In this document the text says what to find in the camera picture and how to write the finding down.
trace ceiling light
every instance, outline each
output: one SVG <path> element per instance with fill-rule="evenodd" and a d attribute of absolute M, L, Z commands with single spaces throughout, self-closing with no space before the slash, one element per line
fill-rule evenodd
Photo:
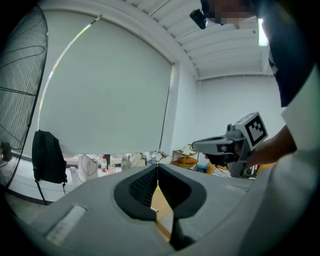
<path fill-rule="evenodd" d="M 259 31 L 259 46 L 268 46 L 268 38 L 266 37 L 266 34 L 264 32 L 264 29 L 262 28 L 262 23 L 264 20 L 262 18 L 258 19 L 258 31 Z"/>

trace striped cloth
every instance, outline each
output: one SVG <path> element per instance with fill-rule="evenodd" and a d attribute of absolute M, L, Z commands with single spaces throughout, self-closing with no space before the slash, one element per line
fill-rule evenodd
<path fill-rule="evenodd" d="M 217 167 L 214 167 L 212 175 L 231 178 L 230 172 L 228 172 L 227 170 L 217 168 Z"/>

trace black head-mounted camera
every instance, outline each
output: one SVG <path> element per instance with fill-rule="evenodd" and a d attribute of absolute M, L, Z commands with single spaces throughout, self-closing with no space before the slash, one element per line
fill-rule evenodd
<path fill-rule="evenodd" d="M 214 7 L 209 11 L 209 2 L 208 0 L 201 0 L 202 11 L 200 9 L 194 10 L 190 13 L 190 18 L 199 26 L 200 29 L 204 30 L 207 27 L 208 20 L 224 25 L 225 22 L 222 21 L 220 17 L 215 13 Z"/>

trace floor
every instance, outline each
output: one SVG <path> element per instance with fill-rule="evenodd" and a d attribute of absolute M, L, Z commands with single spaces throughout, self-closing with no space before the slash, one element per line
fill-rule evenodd
<path fill-rule="evenodd" d="M 9 193 L 5 193 L 4 198 L 15 214 L 28 225 L 47 208 L 45 205 L 29 202 Z"/>

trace black sleeve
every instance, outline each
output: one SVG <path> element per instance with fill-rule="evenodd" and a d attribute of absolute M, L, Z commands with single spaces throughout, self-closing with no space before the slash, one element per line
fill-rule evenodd
<path fill-rule="evenodd" d="M 253 0 L 258 18 L 269 40 L 269 63 L 277 81 L 281 106 L 286 107 L 307 80 L 315 59 L 295 20 L 277 1 Z"/>

